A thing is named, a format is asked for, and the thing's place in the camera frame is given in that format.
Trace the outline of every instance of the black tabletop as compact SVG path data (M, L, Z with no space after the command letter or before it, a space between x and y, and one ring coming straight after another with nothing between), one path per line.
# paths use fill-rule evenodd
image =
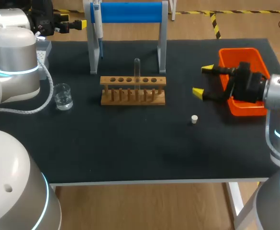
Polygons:
M192 87L221 92L218 77L201 66L218 64L224 47L257 48L270 72L280 65L265 39L168 41L165 106L101 106L100 76L132 76L134 58L142 76L158 74L157 42L105 42L98 75L90 75L87 43L53 42L49 56L54 83L71 87L74 106L65 112L54 102L34 115L0 113L0 130L16 137L50 183L225 179L270 177L264 117L238 118L228 105L202 102ZM1 107L34 109L38 96ZM192 115L199 120L190 125Z

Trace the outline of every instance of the test tube rack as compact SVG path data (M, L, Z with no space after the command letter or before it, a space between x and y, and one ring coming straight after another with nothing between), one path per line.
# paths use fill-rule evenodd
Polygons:
M104 86L101 105L165 105L164 86L166 77L134 77L101 76L100 84ZM154 89L131 89L135 85L155 87ZM127 86L127 89L109 89L110 86Z

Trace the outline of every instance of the orange tray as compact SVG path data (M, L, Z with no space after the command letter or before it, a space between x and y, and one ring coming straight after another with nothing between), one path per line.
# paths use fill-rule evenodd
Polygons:
M229 48L219 50L219 66L227 68L236 68L240 62L249 62L252 72L260 72L269 79L269 72L262 60L259 51L255 48ZM223 89L225 90L229 80L228 75L220 75ZM235 116L264 116L267 111L263 102L247 103L228 99L230 111Z

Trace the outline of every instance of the wooden floor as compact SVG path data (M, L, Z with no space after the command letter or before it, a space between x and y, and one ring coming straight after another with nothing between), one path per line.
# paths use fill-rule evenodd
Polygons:
M53 0L56 9L82 11L81 0ZM280 10L279 1L178 0L178 11ZM83 14L71 14L71 19ZM226 38L268 38L280 62L280 14L218 14ZM157 24L105 24L105 40L157 40ZM58 41L85 41L85 31L56 34ZM215 39L210 18L176 15L168 39ZM239 183L246 202L256 183ZM62 187L62 230L229 230L233 229L223 184L156 184ZM256 229L253 224L249 229Z

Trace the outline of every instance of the yellow black tape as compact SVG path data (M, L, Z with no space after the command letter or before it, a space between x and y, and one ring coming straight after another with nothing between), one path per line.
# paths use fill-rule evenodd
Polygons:
M63 13L84 13L84 11L75 11L75 10L57 10L57 9L54 9L54 12L63 12Z
M54 12L63 12L63 13L84 13L84 11L76 11L76 10L57 10L54 9ZM176 14L207 14L210 13L280 13L280 11L177 11Z
M217 23L216 23L216 17L215 17L215 13L210 13L210 18L211 18L211 22L213 25L213 29L214 29L214 33L216 36L216 39L221 39L221 33L220 33L220 28L218 27Z
M207 14L210 13L280 13L280 11L177 11L176 14Z

